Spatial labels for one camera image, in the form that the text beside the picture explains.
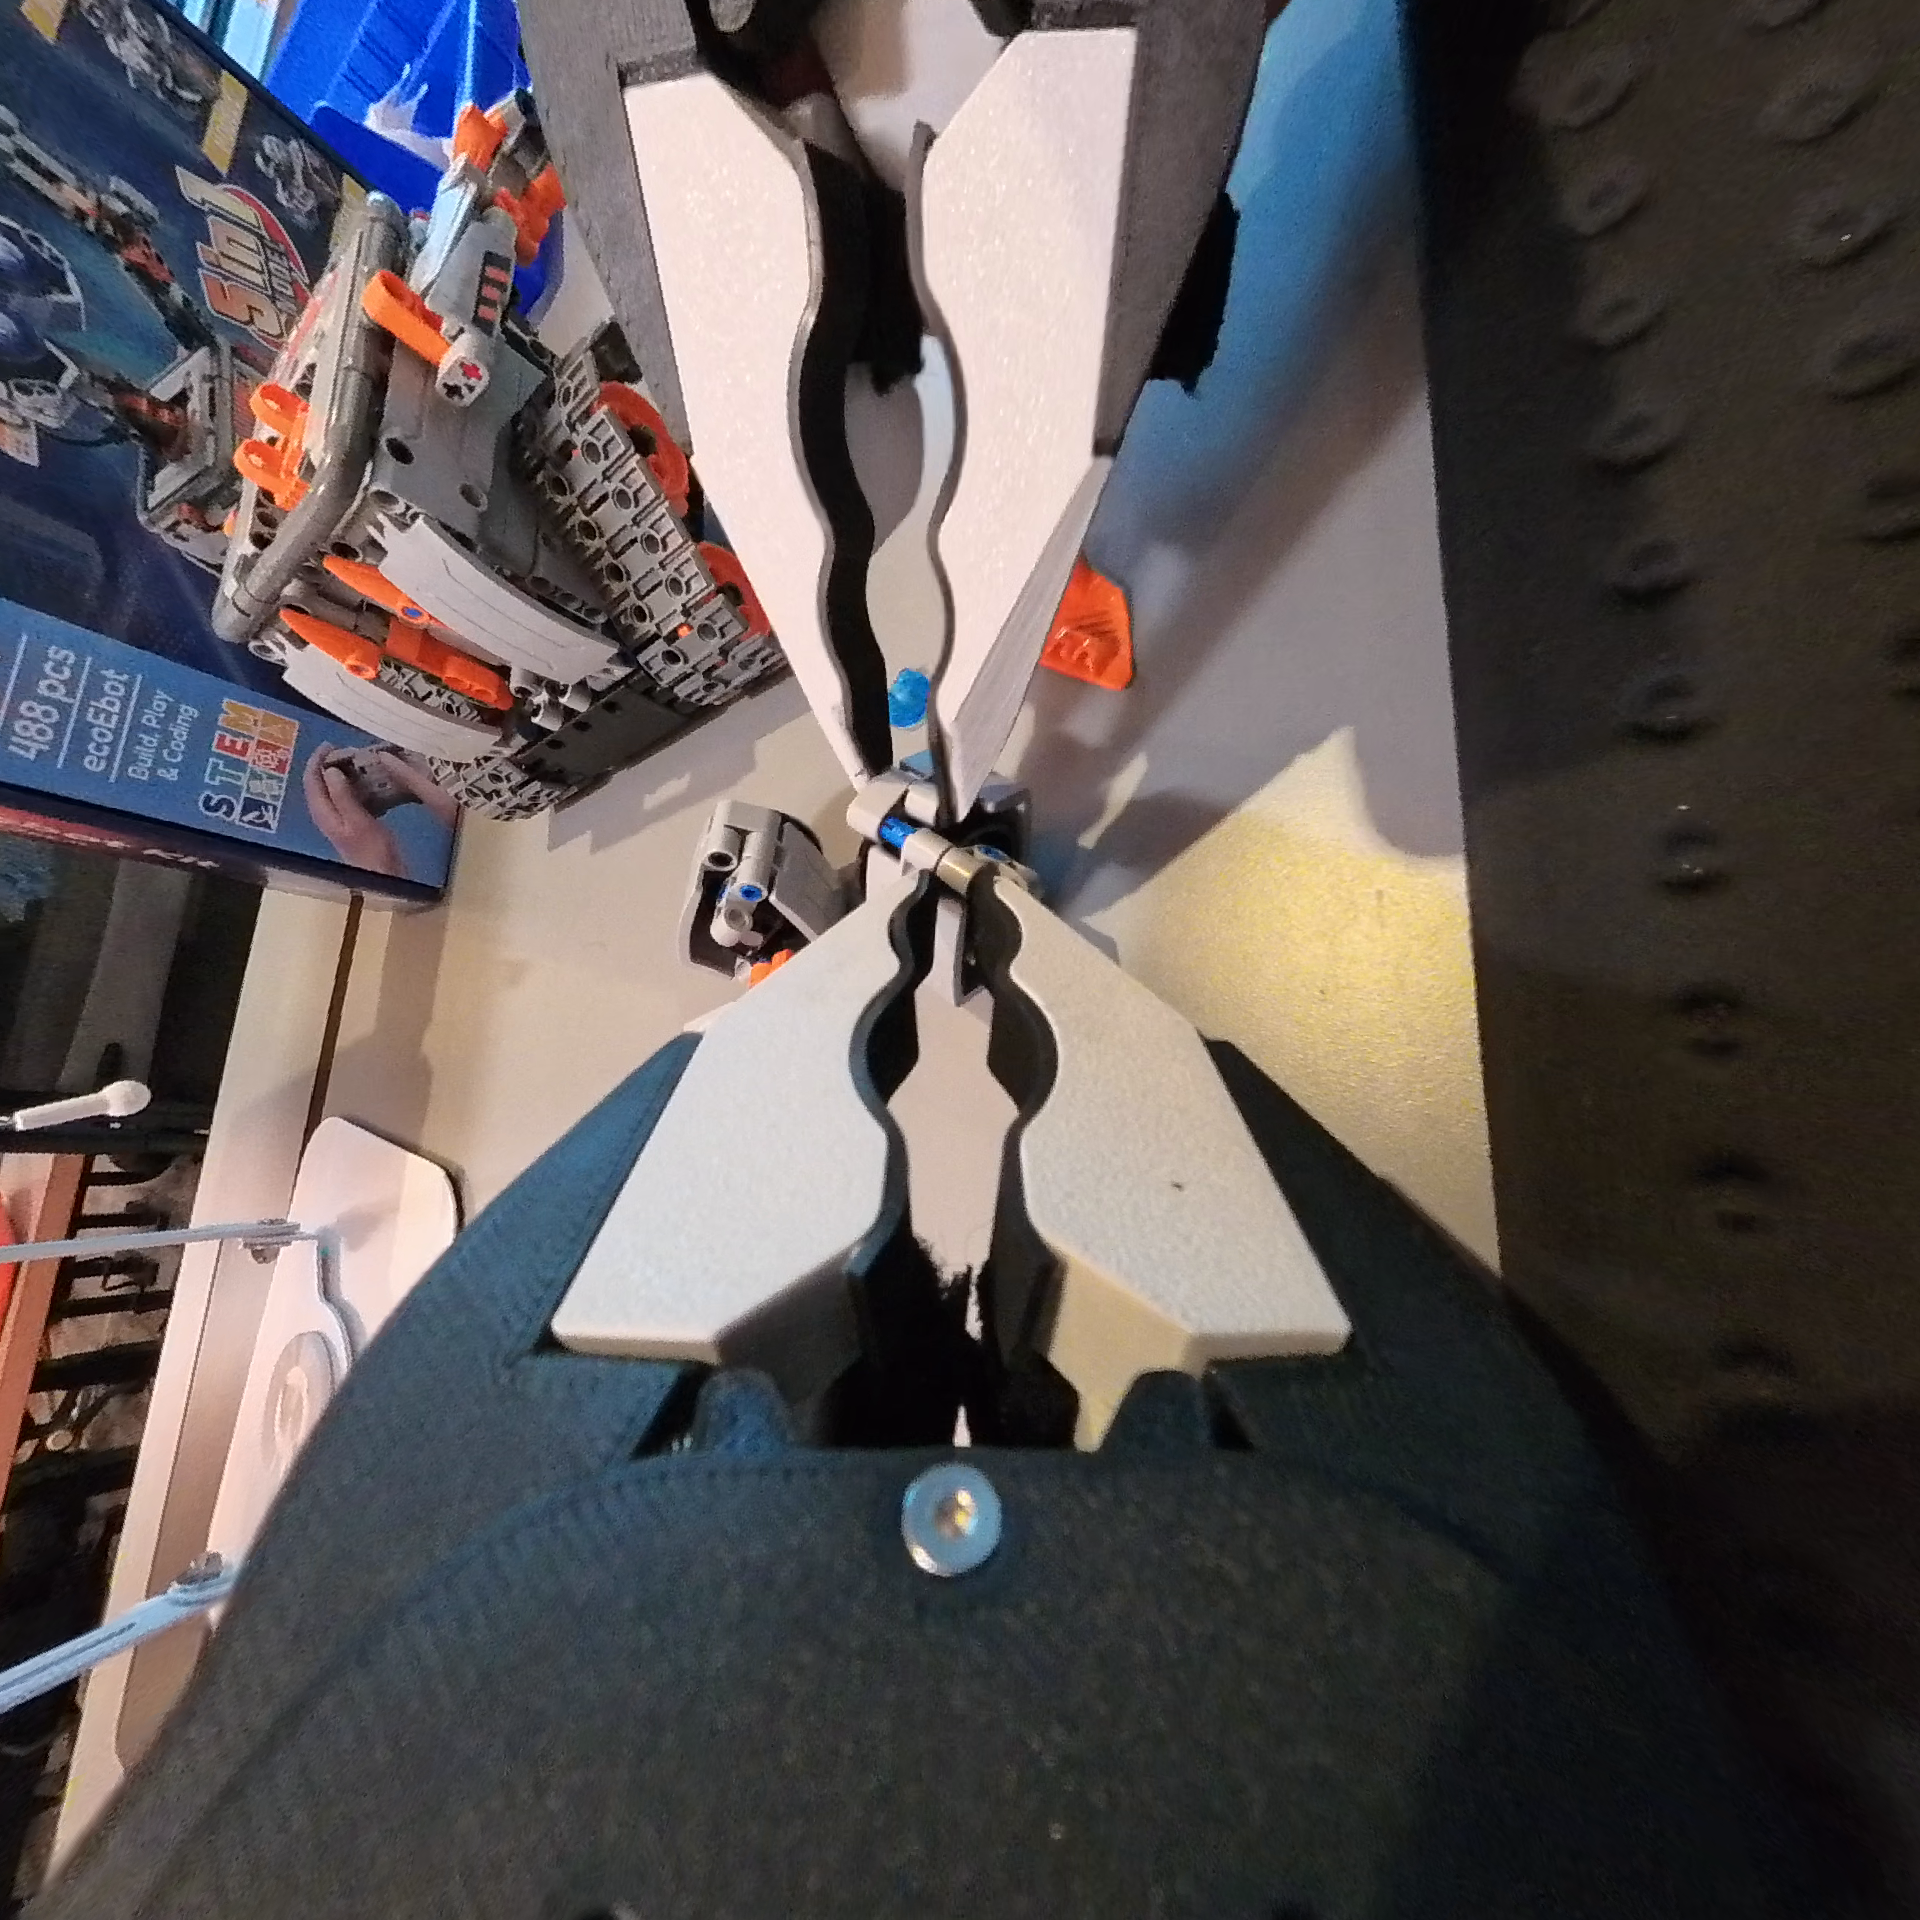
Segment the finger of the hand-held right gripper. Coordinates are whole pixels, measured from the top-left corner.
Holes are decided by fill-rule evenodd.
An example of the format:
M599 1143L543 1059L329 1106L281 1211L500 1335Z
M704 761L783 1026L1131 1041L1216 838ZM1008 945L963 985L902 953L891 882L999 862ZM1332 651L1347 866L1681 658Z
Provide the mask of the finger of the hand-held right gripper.
M1113 469L1097 405L1113 300L1136 30L1022 33L917 127L907 257L951 382L951 462L927 522L944 647L932 799L963 818L1015 729Z
M688 452L852 789L894 764L847 441L872 179L825 61L619 84Z

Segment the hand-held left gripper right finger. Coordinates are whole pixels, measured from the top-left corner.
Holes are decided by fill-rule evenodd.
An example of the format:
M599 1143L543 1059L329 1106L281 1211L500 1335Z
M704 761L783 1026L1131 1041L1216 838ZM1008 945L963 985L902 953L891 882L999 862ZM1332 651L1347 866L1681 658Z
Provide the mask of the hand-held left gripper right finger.
M1015 1103L972 1441L1097 1449L1144 1377L1340 1354L1351 1317L1195 1026L1011 878L945 890Z

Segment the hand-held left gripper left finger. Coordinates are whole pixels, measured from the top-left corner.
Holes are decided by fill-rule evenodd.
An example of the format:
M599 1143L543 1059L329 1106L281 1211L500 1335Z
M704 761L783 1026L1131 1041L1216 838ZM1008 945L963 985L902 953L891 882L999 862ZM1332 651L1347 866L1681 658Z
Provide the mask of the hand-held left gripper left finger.
M564 1350L758 1371L793 1403L855 1363L855 1282L904 1227L872 1037L911 998L918 902L868 894L696 1037L553 1311Z

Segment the small grey brick hinge assembly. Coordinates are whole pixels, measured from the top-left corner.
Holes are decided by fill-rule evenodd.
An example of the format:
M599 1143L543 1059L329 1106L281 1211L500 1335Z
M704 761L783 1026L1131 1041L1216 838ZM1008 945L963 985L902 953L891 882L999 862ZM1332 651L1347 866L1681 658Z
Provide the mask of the small grey brick hinge assembly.
M1029 894L1039 878L1027 862L1033 806L1024 783L992 774L955 822L940 822L941 789L931 753L907 754L886 774L855 790L847 826L907 874L923 874L955 901L984 878L1004 878Z

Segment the grey orange tracked brick robot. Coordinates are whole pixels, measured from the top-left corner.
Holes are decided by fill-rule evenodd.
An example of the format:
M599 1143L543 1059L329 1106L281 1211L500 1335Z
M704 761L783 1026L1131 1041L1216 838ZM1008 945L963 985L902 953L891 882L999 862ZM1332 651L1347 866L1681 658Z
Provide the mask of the grey orange tracked brick robot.
M427 212L355 211L251 393L212 628L526 820L787 676L614 325L521 314L564 188L527 89L454 119Z

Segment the grey orange brick wheel assembly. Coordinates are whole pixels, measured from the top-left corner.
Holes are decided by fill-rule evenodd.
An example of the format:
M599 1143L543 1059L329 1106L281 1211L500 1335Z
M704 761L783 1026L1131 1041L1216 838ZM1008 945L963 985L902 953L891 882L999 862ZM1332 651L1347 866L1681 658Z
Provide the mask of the grey orange brick wheel assembly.
M797 815L721 799L692 858L678 945L692 966L751 985L856 902L856 868L829 862Z

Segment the orange curved brick piece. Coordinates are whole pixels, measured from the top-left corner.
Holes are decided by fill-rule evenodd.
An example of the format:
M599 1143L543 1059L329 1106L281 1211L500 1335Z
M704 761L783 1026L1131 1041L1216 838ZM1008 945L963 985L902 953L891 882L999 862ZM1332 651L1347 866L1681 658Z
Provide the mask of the orange curved brick piece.
M1133 617L1126 593L1078 558L1039 651L1044 670L1103 691L1136 681Z

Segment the white document stand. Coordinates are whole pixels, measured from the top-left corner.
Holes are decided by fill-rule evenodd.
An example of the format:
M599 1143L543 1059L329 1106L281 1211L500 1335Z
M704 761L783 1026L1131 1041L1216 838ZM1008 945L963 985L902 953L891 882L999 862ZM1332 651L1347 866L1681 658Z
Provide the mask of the white document stand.
M288 1219L41 1239L6 1251L27 1265L235 1242L268 1278L256 1290L253 1348L211 1513L207 1571L180 1573L157 1598L5 1669L3 1714L225 1603L327 1403L457 1229L460 1197L443 1166L349 1119L325 1118L301 1153Z

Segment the blue plastic storage bin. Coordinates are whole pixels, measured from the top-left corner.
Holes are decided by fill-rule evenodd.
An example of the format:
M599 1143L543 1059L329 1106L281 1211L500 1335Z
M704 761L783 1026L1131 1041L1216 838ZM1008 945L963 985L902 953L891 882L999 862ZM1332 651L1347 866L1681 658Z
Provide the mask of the blue plastic storage bin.
M526 84L513 2L299 2L270 92L403 211L429 209L464 107Z

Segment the dark blue toy box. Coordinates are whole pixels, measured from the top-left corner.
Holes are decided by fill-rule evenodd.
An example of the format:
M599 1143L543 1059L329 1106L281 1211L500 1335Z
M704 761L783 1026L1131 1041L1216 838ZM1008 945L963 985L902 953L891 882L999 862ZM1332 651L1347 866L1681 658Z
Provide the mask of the dark blue toy box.
M212 628L251 391L366 197L175 4L3 4L3 787L443 890L453 805Z

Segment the black dimpled cushion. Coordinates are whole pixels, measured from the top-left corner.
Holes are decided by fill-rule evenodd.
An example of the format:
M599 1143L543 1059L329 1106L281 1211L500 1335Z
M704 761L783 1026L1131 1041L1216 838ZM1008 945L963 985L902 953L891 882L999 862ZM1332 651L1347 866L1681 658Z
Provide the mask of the black dimpled cushion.
M1507 1286L1915 1916L1918 4L1406 4Z

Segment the toy box with orange print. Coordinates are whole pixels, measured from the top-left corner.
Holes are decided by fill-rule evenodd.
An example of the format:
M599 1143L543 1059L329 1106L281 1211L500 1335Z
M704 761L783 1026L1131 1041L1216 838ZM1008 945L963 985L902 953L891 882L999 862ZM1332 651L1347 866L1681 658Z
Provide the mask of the toy box with orange print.
M313 895L361 895L392 909L440 905L443 890L419 881L374 875L299 853L235 843L229 837L85 806L3 805L3 829L37 843L129 858L167 868L212 874L263 890Z

